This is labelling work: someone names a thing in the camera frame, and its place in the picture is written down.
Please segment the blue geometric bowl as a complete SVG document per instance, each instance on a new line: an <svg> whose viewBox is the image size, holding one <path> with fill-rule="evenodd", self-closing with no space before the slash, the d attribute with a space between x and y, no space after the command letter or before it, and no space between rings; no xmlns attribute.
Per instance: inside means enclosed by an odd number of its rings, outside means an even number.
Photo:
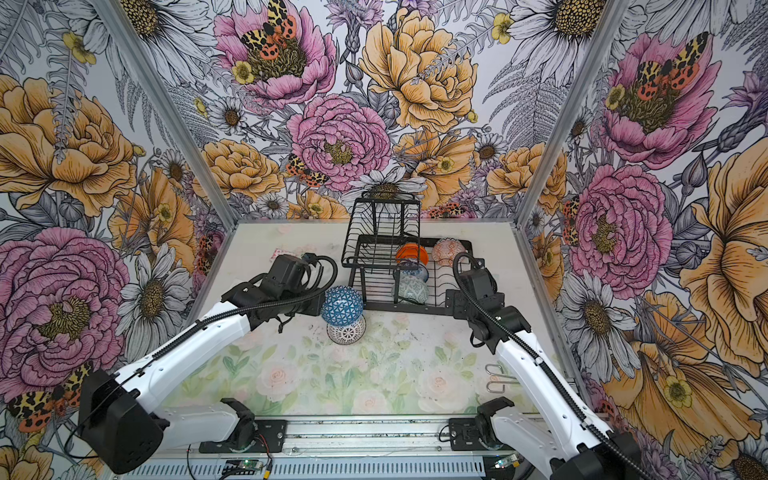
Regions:
<svg viewBox="0 0 768 480"><path fill-rule="evenodd" d="M362 295L349 286L339 285L325 292L320 316L330 326L346 327L355 323L363 310Z"/></svg>

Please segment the blue floral bowl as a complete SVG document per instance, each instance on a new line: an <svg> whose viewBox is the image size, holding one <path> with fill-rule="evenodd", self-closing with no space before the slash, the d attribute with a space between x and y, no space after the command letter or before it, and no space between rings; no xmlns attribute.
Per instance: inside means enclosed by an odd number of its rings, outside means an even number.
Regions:
<svg viewBox="0 0 768 480"><path fill-rule="evenodd" d="M424 283L429 280L429 271L427 267L419 261L401 262L399 269L402 275L416 278Z"/></svg>

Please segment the green circuit board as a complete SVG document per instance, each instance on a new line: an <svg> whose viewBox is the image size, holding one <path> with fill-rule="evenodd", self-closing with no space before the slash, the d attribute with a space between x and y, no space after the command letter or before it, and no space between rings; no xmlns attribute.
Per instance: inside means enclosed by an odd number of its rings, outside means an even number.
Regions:
<svg viewBox="0 0 768 480"><path fill-rule="evenodd" d="M234 475L262 475L266 471L268 462L259 459L231 459L227 460L221 472L221 478L227 478Z"/></svg>

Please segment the black wire dish rack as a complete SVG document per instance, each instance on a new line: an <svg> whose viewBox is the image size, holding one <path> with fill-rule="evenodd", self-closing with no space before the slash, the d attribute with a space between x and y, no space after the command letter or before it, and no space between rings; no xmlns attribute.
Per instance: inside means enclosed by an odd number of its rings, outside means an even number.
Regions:
<svg viewBox="0 0 768 480"><path fill-rule="evenodd" d="M341 257L348 286L372 311L459 316L469 306L456 283L444 238L424 236L414 195L365 194L354 201Z"/></svg>

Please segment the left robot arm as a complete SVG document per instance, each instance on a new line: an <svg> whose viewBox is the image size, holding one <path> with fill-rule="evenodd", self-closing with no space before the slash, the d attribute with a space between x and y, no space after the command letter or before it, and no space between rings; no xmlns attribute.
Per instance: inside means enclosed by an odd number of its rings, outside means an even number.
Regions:
<svg viewBox="0 0 768 480"><path fill-rule="evenodd" d="M75 435L113 473L129 473L156 452L195 443L246 451L258 443L254 413L234 398L179 413L165 399L194 371L233 342L276 320L317 317L338 265L325 255L281 254L266 273L222 295L207 316L114 373L96 370L81 390Z"/></svg>

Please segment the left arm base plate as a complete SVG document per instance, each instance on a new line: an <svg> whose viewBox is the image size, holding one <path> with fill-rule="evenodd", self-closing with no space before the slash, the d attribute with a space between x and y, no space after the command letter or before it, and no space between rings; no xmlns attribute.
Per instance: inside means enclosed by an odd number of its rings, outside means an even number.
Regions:
<svg viewBox="0 0 768 480"><path fill-rule="evenodd" d="M201 442L198 450L202 454L281 453L287 426L286 420L257 419L238 425L223 441Z"/></svg>

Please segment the pink patterned packet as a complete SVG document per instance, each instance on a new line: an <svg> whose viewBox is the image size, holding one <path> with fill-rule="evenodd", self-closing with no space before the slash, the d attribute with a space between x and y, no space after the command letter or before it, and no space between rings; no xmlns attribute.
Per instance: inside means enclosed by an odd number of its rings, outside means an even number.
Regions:
<svg viewBox="0 0 768 480"><path fill-rule="evenodd" d="M289 251L289 250L284 250L284 249L277 248L277 249L274 250L273 254L271 255L270 261L274 262L278 257L280 257L282 255L295 256L295 253L292 252L292 251Z"/></svg>

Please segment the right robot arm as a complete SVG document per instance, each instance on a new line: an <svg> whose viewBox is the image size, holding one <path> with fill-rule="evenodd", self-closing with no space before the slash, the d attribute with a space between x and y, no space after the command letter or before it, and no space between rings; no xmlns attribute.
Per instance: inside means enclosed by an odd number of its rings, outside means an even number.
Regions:
<svg viewBox="0 0 768 480"><path fill-rule="evenodd" d="M529 420L505 398L482 404L476 422L486 445L507 445L550 479L648 479L629 433L603 421L544 352L522 313L506 304L490 271L468 254L452 266L452 315L468 323L470 342L486 347L523 387L545 424Z"/></svg>

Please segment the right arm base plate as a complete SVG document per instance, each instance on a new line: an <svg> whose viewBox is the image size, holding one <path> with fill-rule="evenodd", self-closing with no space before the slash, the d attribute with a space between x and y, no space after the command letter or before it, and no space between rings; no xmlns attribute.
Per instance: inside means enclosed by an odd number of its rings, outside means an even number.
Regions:
<svg viewBox="0 0 768 480"><path fill-rule="evenodd" d="M475 417L450 418L448 443L452 451L501 451L510 447L498 440L485 420Z"/></svg>

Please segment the red patterned bowl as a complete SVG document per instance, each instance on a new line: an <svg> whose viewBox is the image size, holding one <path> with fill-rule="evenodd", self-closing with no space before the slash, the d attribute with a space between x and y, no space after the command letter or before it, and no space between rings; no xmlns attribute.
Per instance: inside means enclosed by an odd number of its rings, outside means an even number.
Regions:
<svg viewBox="0 0 768 480"><path fill-rule="evenodd" d="M461 253L466 253L464 244L456 238L441 238L432 247L432 258L440 267L451 267L455 257Z"/></svg>

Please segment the maroon petal patterned bowl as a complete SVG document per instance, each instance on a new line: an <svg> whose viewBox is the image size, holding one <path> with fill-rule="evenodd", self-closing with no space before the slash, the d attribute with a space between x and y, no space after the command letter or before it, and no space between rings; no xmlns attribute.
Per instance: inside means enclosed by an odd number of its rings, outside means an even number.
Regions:
<svg viewBox="0 0 768 480"><path fill-rule="evenodd" d="M364 316L345 326L328 324L326 332L329 339L338 345L351 345L362 339L366 332L367 323Z"/></svg>

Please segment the green patterned bowl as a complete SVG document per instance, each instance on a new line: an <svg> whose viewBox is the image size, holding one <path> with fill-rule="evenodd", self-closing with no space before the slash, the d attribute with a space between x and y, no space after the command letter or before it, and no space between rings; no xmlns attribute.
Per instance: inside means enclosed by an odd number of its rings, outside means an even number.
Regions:
<svg viewBox="0 0 768 480"><path fill-rule="evenodd" d="M393 294L398 302L425 305L429 299L429 286L415 276L401 275Z"/></svg>

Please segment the aluminium rail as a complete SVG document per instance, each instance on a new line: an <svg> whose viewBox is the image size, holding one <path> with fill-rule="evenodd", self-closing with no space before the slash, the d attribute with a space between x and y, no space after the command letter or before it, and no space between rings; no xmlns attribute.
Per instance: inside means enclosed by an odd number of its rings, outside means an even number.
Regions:
<svg viewBox="0 0 768 480"><path fill-rule="evenodd" d="M277 462L320 462L330 458L442 457L489 455L492 451L452 451L448 420L472 415L258 417L228 405L167 409L134 419L113 420L102 439L90 443L113 472L137 469L153 456L201 442L227 439L238 425L254 420L286 420L281 453L208 454L224 458L271 456Z"/></svg>

